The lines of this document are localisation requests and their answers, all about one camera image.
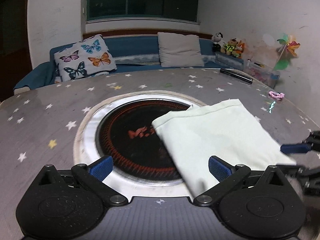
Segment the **orange fox plush toy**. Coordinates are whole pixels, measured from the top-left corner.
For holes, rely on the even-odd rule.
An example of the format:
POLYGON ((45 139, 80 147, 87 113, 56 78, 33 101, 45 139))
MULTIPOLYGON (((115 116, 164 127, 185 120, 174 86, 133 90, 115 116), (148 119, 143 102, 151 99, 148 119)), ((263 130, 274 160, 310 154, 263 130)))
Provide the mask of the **orange fox plush toy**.
POLYGON ((241 59, 242 58, 242 54, 245 51, 245 42, 243 42, 242 40, 240 40, 234 51, 232 51, 232 55, 237 58, 237 59, 241 59))

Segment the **colourful pinwheel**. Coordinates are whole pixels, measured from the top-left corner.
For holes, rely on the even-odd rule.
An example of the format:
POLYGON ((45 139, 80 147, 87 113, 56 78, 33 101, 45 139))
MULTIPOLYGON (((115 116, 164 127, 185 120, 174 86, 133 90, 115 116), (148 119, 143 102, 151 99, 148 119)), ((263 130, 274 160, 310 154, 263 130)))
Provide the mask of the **colourful pinwheel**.
POLYGON ((280 47, 277 50, 278 58, 273 70, 285 70, 293 58, 297 57, 296 50, 300 47, 300 43, 296 41, 295 36, 282 34, 282 37, 277 39, 280 47))

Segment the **clear plastic box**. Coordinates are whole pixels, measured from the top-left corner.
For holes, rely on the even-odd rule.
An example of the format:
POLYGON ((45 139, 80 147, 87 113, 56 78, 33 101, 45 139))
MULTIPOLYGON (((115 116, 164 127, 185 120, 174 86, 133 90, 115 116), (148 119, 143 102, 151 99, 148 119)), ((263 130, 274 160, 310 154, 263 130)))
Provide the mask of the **clear plastic box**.
POLYGON ((280 71, 273 70, 265 64, 247 60, 243 72, 257 79, 270 88, 274 88, 280 79, 280 71))

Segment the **black stick on table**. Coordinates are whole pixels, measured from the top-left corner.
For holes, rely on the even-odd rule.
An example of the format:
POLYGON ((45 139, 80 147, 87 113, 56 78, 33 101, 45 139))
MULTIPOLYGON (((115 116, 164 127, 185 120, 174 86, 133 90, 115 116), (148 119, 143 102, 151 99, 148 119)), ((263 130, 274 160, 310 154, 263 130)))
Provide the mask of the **black stick on table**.
POLYGON ((234 77, 236 79, 239 79, 241 81, 244 81, 246 83, 252 84, 253 83, 253 79, 251 77, 248 77, 247 75, 241 74, 241 73, 237 73, 233 70, 230 69, 220 69, 220 73, 234 77))

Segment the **round built-in induction cooker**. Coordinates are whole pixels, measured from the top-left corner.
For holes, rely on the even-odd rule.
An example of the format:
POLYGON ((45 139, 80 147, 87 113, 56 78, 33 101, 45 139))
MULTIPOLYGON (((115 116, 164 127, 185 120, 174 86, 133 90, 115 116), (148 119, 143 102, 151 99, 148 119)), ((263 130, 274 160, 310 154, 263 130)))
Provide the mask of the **round built-in induction cooker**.
POLYGON ((73 145, 75 164, 111 155, 112 172, 104 183, 128 199, 191 197, 151 123, 169 111, 205 104, 164 90, 134 92, 106 99, 85 115, 73 145))

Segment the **beige cushion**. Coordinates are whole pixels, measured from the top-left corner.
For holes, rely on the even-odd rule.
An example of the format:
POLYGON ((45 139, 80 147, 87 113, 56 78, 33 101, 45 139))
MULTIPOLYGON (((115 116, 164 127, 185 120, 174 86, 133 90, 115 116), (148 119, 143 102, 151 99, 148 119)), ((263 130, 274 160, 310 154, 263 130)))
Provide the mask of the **beige cushion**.
POLYGON ((199 37, 158 32, 159 60, 162 67, 203 67, 199 37))

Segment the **butterfly print pillow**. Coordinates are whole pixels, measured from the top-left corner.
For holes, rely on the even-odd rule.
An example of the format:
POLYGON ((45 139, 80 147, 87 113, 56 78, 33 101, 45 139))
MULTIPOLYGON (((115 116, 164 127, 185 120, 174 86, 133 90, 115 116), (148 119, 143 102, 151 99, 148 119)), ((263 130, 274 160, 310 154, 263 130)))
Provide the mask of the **butterfly print pillow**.
POLYGON ((117 69, 116 62, 100 34, 56 52, 54 62, 56 82, 105 75, 117 69))

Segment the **panda plush toy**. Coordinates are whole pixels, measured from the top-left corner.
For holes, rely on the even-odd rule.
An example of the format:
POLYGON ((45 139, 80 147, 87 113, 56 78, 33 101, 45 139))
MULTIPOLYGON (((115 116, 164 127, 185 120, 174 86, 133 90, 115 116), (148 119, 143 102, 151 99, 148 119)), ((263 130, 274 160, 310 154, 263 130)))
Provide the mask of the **panda plush toy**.
POLYGON ((218 32, 212 36, 212 50, 213 52, 220 52, 221 48, 224 46, 225 42, 223 40, 223 34, 218 32))

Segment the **yellow green plush toy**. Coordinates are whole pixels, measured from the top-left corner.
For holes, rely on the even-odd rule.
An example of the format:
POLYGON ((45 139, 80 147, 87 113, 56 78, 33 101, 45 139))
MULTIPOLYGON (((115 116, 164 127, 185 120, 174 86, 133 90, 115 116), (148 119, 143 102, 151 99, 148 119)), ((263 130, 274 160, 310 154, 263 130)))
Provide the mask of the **yellow green plush toy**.
POLYGON ((224 46, 221 48, 221 53, 226 55, 231 55, 232 52, 236 49, 238 42, 235 38, 230 39, 224 46))

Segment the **pale green t-shirt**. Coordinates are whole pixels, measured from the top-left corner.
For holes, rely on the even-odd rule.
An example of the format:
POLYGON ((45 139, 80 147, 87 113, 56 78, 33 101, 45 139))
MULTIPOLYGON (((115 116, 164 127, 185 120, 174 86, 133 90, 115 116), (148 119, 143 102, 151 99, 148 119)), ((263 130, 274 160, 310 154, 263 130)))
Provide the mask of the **pale green t-shirt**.
POLYGON ((296 164, 281 153, 279 144, 238 99, 170 111, 153 120, 152 126, 192 197, 218 184, 208 168, 213 155, 258 171, 270 165, 296 164))

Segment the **grey star tablecloth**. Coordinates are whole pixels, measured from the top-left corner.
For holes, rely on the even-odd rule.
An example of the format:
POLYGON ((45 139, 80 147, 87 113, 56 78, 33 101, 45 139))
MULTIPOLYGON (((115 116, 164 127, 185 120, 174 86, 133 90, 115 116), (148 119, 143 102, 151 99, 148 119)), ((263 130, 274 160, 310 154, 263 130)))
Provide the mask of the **grey star tablecloth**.
POLYGON ((297 143, 319 129, 287 99, 269 108, 268 88, 216 69, 164 69, 101 75, 50 85, 13 96, 1 104, 1 239, 21 239, 15 210, 40 169, 73 166, 73 142, 88 110, 126 93, 167 90, 208 105, 239 99, 280 144, 297 143))

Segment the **blue sofa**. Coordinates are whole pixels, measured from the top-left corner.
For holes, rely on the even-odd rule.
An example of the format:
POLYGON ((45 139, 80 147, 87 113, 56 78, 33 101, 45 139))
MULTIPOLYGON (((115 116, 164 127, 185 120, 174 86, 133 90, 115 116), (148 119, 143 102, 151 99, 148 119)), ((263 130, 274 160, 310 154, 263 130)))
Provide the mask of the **blue sofa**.
MULTIPOLYGON (((104 42, 115 59, 117 68, 115 72, 136 72, 142 70, 161 69, 158 38, 156 35, 115 36, 106 37, 104 42)), ((206 68, 231 68, 243 70, 244 61, 232 56, 223 55, 213 51, 213 42, 208 39, 199 39, 201 55, 206 68)), ((14 93, 60 83, 59 68, 55 55, 72 48, 73 44, 52 48, 49 51, 50 60, 38 65, 28 73, 14 87, 14 93)))

